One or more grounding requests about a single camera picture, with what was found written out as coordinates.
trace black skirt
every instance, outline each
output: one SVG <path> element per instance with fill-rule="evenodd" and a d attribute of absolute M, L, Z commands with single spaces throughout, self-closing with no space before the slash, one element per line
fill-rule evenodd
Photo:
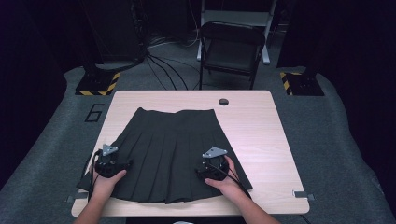
<path fill-rule="evenodd" d="M 119 148 L 117 162 L 133 162 L 114 188 L 111 195 L 114 198 L 176 203 L 221 195 L 195 173 L 195 168 L 202 165 L 202 154 L 211 147 L 228 150 L 240 181 L 246 189 L 252 189 L 214 110 L 164 113 L 138 108 L 111 146 Z M 86 174 L 78 188 L 88 190 L 89 186 Z"/>

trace person's right hand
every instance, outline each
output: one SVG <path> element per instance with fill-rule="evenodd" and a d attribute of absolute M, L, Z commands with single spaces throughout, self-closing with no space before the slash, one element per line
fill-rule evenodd
<path fill-rule="evenodd" d="M 228 175 L 232 176 L 235 179 L 238 179 L 238 174 L 235 171 L 235 167 L 233 165 L 233 161 L 228 156 L 224 156 L 227 160 L 230 171 Z M 235 199 L 241 196 L 247 197 L 247 195 L 239 188 L 238 184 L 236 184 L 230 177 L 225 177 L 222 181 L 213 180 L 213 179 L 205 179 L 207 185 L 212 186 L 213 188 L 219 189 L 221 193 L 227 197 L 229 200 L 234 202 Z"/>

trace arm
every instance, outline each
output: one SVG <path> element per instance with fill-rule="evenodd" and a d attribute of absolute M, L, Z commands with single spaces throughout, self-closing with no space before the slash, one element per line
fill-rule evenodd
<path fill-rule="evenodd" d="M 230 170 L 234 171 L 235 168 L 233 161 L 227 156 L 225 156 L 225 158 L 230 164 Z M 242 217 L 247 224 L 279 223 L 276 219 L 262 210 L 256 203 L 249 199 L 249 197 L 239 188 L 235 182 L 231 180 L 230 177 L 227 176 L 222 181 L 206 179 L 205 182 L 207 185 L 219 189 L 226 198 L 234 203 L 238 207 L 239 211 L 241 211 Z"/>
<path fill-rule="evenodd" d="M 96 179 L 94 182 L 93 194 L 90 201 L 84 207 L 74 223 L 98 223 L 99 218 L 102 215 L 102 210 L 105 207 L 107 200 L 110 198 L 114 186 L 125 176 L 125 174 L 126 170 L 122 170 L 111 178 L 105 178 L 93 170 L 93 179 Z"/>

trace chair seat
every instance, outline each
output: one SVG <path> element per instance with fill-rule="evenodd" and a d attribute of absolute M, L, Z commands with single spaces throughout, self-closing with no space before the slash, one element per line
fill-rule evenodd
<path fill-rule="evenodd" d="M 254 71 L 256 56 L 257 46 L 212 40 L 207 51 L 204 67 L 250 75 Z"/>

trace hand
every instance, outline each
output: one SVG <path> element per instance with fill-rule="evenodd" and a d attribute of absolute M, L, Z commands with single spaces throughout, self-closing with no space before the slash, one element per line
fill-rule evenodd
<path fill-rule="evenodd" d="M 111 178 L 105 178 L 96 173 L 94 169 L 92 169 L 91 172 L 93 172 L 94 182 L 92 197 L 102 202 L 105 202 L 110 198 L 117 182 L 119 182 L 126 174 L 126 170 L 121 170 Z"/>
<path fill-rule="evenodd" d="M 230 170 L 228 175 L 232 176 L 235 179 L 238 179 L 238 174 L 235 171 L 235 167 L 233 161 L 228 156 L 224 156 L 227 160 Z M 205 179 L 207 185 L 212 186 L 213 188 L 219 189 L 221 193 L 234 202 L 237 197 L 246 196 L 246 194 L 240 189 L 238 184 L 236 184 L 230 177 L 225 177 L 222 181 L 213 180 L 213 179 Z"/>

